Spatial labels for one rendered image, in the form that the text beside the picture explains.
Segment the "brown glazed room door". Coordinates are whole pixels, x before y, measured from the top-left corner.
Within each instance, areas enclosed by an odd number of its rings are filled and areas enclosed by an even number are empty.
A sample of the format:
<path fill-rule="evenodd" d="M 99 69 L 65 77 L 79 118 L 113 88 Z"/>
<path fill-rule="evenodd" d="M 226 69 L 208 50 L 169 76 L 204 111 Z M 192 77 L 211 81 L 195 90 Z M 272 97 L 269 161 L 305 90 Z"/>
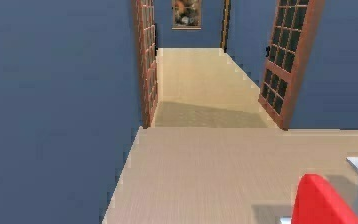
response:
<path fill-rule="evenodd" d="M 325 0 L 277 0 L 258 102 L 288 130 Z"/>
<path fill-rule="evenodd" d="M 157 44 L 154 0 L 131 0 L 139 72 L 142 127 L 152 125 L 158 105 Z"/>

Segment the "red chair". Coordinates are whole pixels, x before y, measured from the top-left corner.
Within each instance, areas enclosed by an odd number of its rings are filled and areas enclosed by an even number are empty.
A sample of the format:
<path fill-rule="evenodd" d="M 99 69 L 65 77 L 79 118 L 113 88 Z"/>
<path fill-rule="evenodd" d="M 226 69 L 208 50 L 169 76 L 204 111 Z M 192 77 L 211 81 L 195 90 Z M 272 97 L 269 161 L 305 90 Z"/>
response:
<path fill-rule="evenodd" d="M 291 224 L 358 224 L 358 216 L 325 178 L 305 174 L 298 184 Z"/>

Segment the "framed wall picture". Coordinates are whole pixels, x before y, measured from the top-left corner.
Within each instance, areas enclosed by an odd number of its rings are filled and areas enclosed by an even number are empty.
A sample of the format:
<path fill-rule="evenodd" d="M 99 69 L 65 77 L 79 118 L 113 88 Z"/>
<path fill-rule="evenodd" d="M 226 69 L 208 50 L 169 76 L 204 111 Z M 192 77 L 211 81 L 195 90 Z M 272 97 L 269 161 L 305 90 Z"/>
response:
<path fill-rule="evenodd" d="M 173 28 L 201 28 L 201 0 L 172 0 Z"/>

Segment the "yellow door frame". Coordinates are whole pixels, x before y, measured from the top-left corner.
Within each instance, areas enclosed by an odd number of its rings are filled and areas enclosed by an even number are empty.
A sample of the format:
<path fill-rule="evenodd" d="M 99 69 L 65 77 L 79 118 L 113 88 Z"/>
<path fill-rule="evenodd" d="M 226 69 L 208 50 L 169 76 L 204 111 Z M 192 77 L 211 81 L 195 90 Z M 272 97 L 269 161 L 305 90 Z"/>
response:
<path fill-rule="evenodd" d="M 223 18 L 222 18 L 222 27 L 221 27 L 221 41 L 220 41 L 220 48 L 224 51 L 224 53 L 227 52 L 230 10 L 231 10 L 231 0 L 224 0 Z"/>

